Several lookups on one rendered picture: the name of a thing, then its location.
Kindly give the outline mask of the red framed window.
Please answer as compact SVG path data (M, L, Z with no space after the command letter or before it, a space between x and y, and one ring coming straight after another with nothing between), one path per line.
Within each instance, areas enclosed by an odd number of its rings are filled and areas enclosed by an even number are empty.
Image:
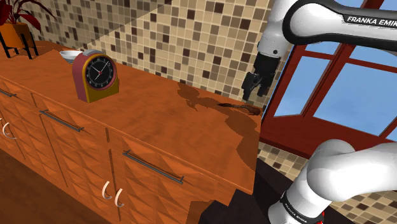
M288 48L260 139L307 158L329 139L362 150L397 142L397 52L322 43Z

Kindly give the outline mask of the white bowl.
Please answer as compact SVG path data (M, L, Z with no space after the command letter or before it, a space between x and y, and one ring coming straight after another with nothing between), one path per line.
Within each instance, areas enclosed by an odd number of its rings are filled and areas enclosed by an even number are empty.
M69 64L72 64L74 62L75 58L81 53L82 53L82 51L79 51L79 50L63 50L60 52L60 55L66 62L68 62Z

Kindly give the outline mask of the orange wooden cabinet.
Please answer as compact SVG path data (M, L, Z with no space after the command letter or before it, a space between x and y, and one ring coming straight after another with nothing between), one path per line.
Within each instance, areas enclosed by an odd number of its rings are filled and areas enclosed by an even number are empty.
M117 65L120 91L78 99L61 46L0 50L0 149L112 224L187 224L252 193L260 117L205 90Z

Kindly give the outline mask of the red and yellow table clock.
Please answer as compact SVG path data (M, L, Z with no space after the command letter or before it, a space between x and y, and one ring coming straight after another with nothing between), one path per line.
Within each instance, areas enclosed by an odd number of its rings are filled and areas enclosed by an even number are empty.
M78 99L84 102L91 103L119 92L115 62L98 50L86 50L77 55L72 74Z

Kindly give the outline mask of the red plant in orange pot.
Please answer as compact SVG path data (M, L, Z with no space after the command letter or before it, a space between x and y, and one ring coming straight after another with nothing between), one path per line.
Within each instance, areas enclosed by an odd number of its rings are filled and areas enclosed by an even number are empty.
M0 0L0 44L7 58L11 57L9 50L14 49L18 55L20 48L27 52L29 59L32 59L31 48L38 55L38 49L29 26L20 22L19 19L24 19L39 32L41 32L41 24L31 12L22 8L25 3L38 5L48 15L55 18L52 12L38 0L15 0L14 3L11 0Z

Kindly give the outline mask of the dark robot stand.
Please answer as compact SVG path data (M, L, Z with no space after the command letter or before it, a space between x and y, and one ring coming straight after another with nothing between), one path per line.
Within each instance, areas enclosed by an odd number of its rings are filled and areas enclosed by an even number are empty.
M236 190L229 205L218 201L206 208L198 224L270 224L269 207L280 199L292 180L258 159L251 195Z

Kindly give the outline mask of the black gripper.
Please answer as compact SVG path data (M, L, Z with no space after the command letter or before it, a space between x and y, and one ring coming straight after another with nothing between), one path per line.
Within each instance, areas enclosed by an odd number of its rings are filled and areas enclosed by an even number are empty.
M244 81L242 82L241 89L243 89L242 99L244 101L249 100L249 96L254 88L260 84L257 96L262 97L266 95L274 76L272 76L280 62L280 57L269 57L258 52L254 62L254 73L248 72Z

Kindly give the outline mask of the dark brown slender utensil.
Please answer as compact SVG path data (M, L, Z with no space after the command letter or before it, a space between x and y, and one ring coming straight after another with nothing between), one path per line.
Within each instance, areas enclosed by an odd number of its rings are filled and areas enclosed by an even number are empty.
M228 107L228 108L240 108L240 109L246 109L249 111L250 115L260 115L261 114L261 109L256 108L254 106L248 105L248 104L230 104L230 103L219 103L219 106L222 107Z

